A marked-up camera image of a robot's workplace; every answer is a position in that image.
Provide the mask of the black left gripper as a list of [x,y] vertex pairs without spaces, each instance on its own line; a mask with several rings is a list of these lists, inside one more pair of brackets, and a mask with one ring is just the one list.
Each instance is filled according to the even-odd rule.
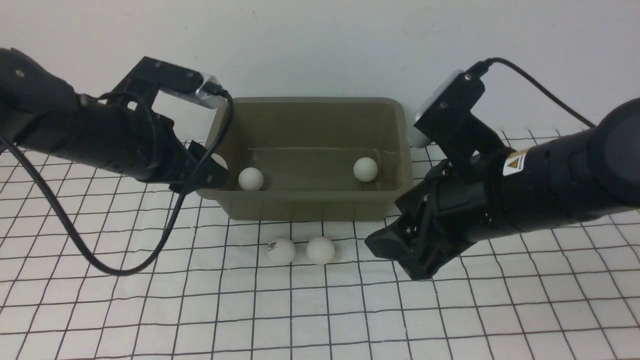
[[183,145],[174,121],[130,92],[79,95],[77,118],[75,161],[85,166],[167,185],[174,193],[219,189],[230,178],[205,146]]

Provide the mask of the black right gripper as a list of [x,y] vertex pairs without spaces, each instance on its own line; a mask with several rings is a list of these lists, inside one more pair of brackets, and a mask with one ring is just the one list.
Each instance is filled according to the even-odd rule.
[[494,155],[472,155],[464,161],[477,174],[466,182],[451,160],[437,162],[397,201],[401,215],[365,239],[381,259],[408,259],[411,280],[432,280],[448,262],[495,230],[498,207],[492,194]]

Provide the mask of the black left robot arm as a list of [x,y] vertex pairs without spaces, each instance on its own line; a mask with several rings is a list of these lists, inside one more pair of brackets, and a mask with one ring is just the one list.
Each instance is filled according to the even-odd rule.
[[16,48],[2,48],[0,64],[1,135],[16,146],[176,193],[226,184],[229,172],[207,148],[183,145],[174,121],[152,109],[160,92],[206,109],[224,106],[228,93],[214,76],[146,56],[102,103]]

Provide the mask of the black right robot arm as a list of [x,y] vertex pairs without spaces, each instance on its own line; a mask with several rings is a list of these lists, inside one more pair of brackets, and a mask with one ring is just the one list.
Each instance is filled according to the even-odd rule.
[[437,144],[445,159],[397,199],[400,216],[365,239],[411,280],[431,280],[483,240],[639,208],[639,100],[599,125],[517,152],[476,118]]

